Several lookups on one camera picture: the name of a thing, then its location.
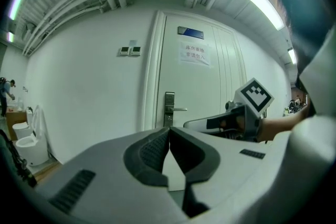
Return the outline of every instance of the sign on door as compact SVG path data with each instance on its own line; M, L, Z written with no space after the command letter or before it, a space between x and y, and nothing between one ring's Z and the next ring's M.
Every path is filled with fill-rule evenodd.
M210 66L210 47L191 42L180 41L180 63L196 63L202 66Z

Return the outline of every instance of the door frame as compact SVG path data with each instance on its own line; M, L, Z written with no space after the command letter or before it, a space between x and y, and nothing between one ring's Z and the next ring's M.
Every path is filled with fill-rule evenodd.
M156 124L156 108L158 105L158 90L160 78L161 55L163 47L163 36L168 15L181 16L190 19L203 21L211 24L224 31L230 32L234 39L234 48L239 63L239 74L241 86L246 83L246 72L243 55L240 50L236 31L226 25L223 25L215 20L207 17L182 12L180 10L157 10L153 24L153 31L149 44L148 58L146 63L144 87L143 87L143 100L142 100L142 113L140 122L140 131L154 129Z

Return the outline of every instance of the white panel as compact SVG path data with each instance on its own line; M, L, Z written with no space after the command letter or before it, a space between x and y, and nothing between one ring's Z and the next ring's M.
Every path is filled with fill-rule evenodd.
M225 112L225 104L227 101L230 100L230 97L228 94L231 93L231 74L230 74L230 69L225 67L227 66L227 52L226 50L223 50L223 46L221 44L221 40L219 37L219 30L216 27L212 28L214 31L214 37L216 41L216 49L217 49L217 54L218 54L218 62L219 62L219 74L221 76L221 85L220 85L220 113Z
M225 30L218 29L219 41L222 44L223 53L227 52L228 63L230 65L230 77L231 77L231 99L233 100L235 91L241 86L240 85L240 71L238 64L238 55L234 47L234 40L232 33Z
M249 0L230 0L226 7L225 11L231 17L236 17L242 11L242 8L246 7L246 4L250 3Z
M253 28L256 22L258 22L259 20L260 20L260 11L258 9L255 9L253 5L251 5L250 14L244 18L244 24Z
M230 67L230 60L227 53L227 48L225 44L221 41L220 33L222 30L218 29L217 27L213 27L215 40L217 44L217 51L219 52L218 59L219 59L219 68L221 72L221 85L220 90L221 94L224 99L221 99L221 113L225 112L223 109L223 104L227 101L233 100L234 93L232 92L232 78L231 78L231 67Z

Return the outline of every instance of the person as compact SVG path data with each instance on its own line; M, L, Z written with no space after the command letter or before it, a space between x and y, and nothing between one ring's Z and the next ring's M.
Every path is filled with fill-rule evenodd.
M335 15L328 0L273 0L275 8L286 24L296 54L298 77L296 87L306 92L299 75L310 63L335 22ZM273 140L283 131L290 131L296 124L313 116L315 109L308 99L303 109L294 115L280 119L261 119L257 141ZM244 131L244 117L237 117L239 131ZM220 123L225 129L226 122Z
M12 79L11 81L5 81L4 83L1 83L0 85L0 101L1 101L1 119L4 120L6 119L6 112L7 112L7 98L6 94L14 100L15 97L13 94L10 93L10 88L11 87L16 87L15 86L15 80Z
M298 95L296 96L295 103L296 103L296 105L301 104L301 100L300 100L300 97Z

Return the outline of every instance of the white wall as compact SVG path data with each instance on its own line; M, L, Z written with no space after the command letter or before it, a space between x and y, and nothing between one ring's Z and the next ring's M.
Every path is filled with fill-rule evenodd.
M15 80L16 87L12 87L10 92L14 94L16 99L19 97L25 99L26 96L23 86L25 86L27 65L28 58L22 55L22 50L8 45L2 62L0 77L5 77L9 81Z
M237 33L237 39L242 50L246 79L256 78L274 97L267 109L267 118L282 117L283 110L291 99L290 81L285 67L271 57L271 51L266 52L252 40Z
M140 129L144 68L157 9L206 14L256 38L232 18L219 17L215 11L205 13L202 8L186 9L181 0L138 0L126 9L89 14L64 25L30 57L26 77L28 105L43 107L51 149L60 162L95 143ZM119 48L130 40L138 41L142 56L118 57ZM239 42L244 60L248 50L258 48L248 39L240 38ZM248 78L269 73L266 76L280 87L282 81L276 78L281 73L281 67L276 67L280 60L267 57L265 53L263 59L274 65L273 70L256 68L257 74L252 69L248 72L251 62L246 60Z

